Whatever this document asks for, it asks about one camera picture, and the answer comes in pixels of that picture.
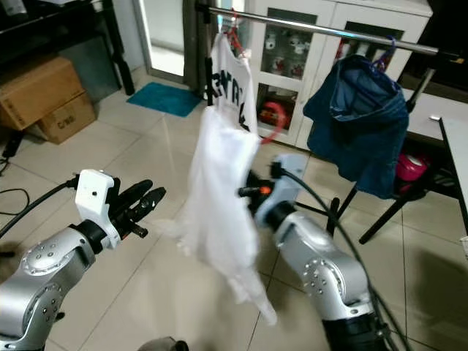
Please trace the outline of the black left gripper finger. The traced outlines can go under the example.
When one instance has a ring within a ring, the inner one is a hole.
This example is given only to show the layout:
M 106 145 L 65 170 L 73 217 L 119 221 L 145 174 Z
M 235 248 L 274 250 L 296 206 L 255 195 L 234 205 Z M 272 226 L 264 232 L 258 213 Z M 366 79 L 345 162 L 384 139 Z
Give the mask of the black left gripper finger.
M 151 187 L 153 187 L 153 185 L 153 181 L 146 179 L 140 181 L 140 183 L 131 185 L 127 190 L 121 192 L 117 195 L 117 198 L 115 198 L 115 213 L 123 213 L 128 210 L 128 208 L 131 208 L 151 189 Z
M 166 193 L 166 188 L 158 187 L 144 194 L 144 196 L 128 210 L 128 219 L 132 222 L 143 220 L 143 218 L 147 217 L 147 215 L 157 207 L 159 202 L 163 200 Z

